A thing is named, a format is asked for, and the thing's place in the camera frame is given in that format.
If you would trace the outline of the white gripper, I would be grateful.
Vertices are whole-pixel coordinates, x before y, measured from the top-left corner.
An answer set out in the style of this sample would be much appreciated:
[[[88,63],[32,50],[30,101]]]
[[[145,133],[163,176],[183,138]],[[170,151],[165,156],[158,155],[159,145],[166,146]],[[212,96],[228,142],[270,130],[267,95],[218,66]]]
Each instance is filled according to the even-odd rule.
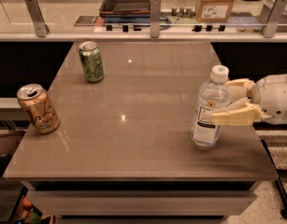
[[[269,75],[256,83],[247,78],[229,80],[226,87],[232,98],[251,97],[251,104],[213,113],[210,116],[212,124],[251,126],[260,120],[273,125],[287,124],[287,74]]]

